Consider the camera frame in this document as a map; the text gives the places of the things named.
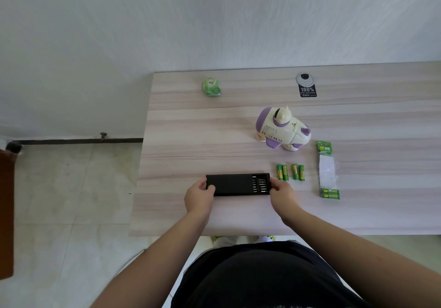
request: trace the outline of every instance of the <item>toy robot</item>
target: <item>toy robot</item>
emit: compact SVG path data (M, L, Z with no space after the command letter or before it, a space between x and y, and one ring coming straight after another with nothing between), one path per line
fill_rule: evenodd
M267 107L256 121L257 139L276 149L283 144L289 151L297 151L311 139L311 129L292 116L288 107Z

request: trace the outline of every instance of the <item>hand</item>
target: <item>hand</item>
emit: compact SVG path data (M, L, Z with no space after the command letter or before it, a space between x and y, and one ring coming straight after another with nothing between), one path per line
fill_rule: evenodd
M293 215L293 211L297 208L300 209L297 193L286 181L280 181L275 178L271 178L269 181L273 187L269 191L271 205L283 223L286 224L289 217Z
M198 213L201 215L209 216L214 202L213 185L207 186L207 177L203 177L201 180L196 181L189 189L184 197L185 208L187 213Z

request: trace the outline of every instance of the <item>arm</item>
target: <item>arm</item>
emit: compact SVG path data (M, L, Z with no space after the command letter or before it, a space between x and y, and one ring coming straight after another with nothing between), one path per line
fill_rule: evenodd
M271 204L365 300L379 307L441 307L441 275L313 216L291 186L271 178Z
M118 274L91 308L162 307L207 225L215 188L205 190L206 180L187 190L187 214Z

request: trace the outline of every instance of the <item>wooden table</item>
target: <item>wooden table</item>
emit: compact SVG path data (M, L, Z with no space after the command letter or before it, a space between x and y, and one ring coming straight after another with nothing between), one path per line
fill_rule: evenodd
M301 98L310 73L317 97ZM204 78L222 95L207 97ZM299 151L256 141L264 107L289 106L312 129ZM331 141L340 200L319 197L316 141ZM356 234L441 234L441 63L155 73L130 234L163 234L206 174L305 165L302 207ZM290 235L269 196L216 198L204 235Z

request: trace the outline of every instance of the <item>brown door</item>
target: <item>brown door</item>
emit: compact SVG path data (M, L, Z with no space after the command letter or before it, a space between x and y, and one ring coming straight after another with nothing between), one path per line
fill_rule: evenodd
M0 150L0 280L14 273L14 162Z

